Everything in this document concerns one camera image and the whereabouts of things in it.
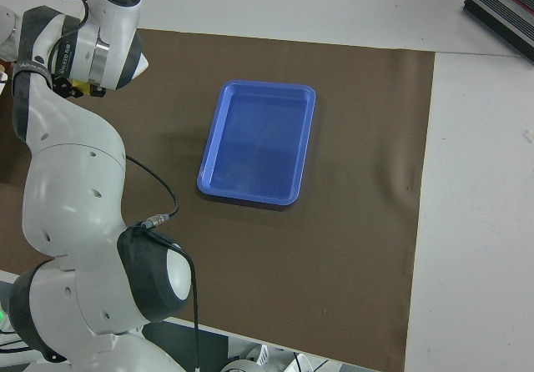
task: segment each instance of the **cable connector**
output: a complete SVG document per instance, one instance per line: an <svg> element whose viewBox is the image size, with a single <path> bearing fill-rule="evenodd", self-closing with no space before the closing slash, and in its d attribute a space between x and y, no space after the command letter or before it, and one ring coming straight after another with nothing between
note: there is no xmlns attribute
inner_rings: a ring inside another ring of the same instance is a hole
<svg viewBox="0 0 534 372"><path fill-rule="evenodd" d="M157 228L158 226L161 226L165 222L169 220L169 214L157 214L154 216L151 216L147 220L141 223L141 226L145 229L153 229Z"/></svg>

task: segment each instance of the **blue tray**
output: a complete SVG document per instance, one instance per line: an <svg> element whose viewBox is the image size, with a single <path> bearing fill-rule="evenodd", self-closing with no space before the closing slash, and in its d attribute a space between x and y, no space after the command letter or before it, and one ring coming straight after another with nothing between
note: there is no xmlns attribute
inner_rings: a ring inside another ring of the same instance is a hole
<svg viewBox="0 0 534 372"><path fill-rule="evenodd" d="M289 205L299 196L315 91L233 80L219 96L197 185L209 195Z"/></svg>

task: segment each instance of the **brown mat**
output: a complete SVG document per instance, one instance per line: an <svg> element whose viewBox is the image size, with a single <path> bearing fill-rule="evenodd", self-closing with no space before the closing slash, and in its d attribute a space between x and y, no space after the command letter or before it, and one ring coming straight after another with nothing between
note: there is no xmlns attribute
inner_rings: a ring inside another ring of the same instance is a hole
<svg viewBox="0 0 534 372"><path fill-rule="evenodd" d="M384 371L403 370L433 53L142 31L150 68L83 106L164 177L182 210L163 231L194 257L202 324ZM300 197L286 209L227 204L196 178L230 79L317 92ZM23 240L28 150L0 105L0 269L41 258ZM168 212L129 165L127 223ZM179 317L190 319L191 306Z"/></svg>

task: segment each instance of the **white robot link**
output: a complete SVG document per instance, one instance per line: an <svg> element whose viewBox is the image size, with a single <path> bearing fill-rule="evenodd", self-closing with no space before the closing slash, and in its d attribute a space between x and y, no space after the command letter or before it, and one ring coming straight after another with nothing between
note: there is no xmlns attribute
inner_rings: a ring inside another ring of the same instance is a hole
<svg viewBox="0 0 534 372"><path fill-rule="evenodd" d="M47 7L21 18L0 7L0 58L17 62L13 127L32 153L23 233L53 257L18 278L9 318L29 348L73 372L182 371L132 332L182 307L194 276L190 258L151 230L168 214L125 226L122 139L52 90L51 75L101 93L146 69L136 33L142 0L81 1L81 22Z"/></svg>

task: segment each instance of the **white tabletop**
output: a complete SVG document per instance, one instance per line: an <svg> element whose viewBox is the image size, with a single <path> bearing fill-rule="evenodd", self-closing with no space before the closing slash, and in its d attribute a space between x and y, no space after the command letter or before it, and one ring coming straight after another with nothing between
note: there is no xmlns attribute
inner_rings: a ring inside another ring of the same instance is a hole
<svg viewBox="0 0 534 372"><path fill-rule="evenodd" d="M406 372L534 365L534 70L463 1L144 0L141 17L144 28L438 52Z"/></svg>

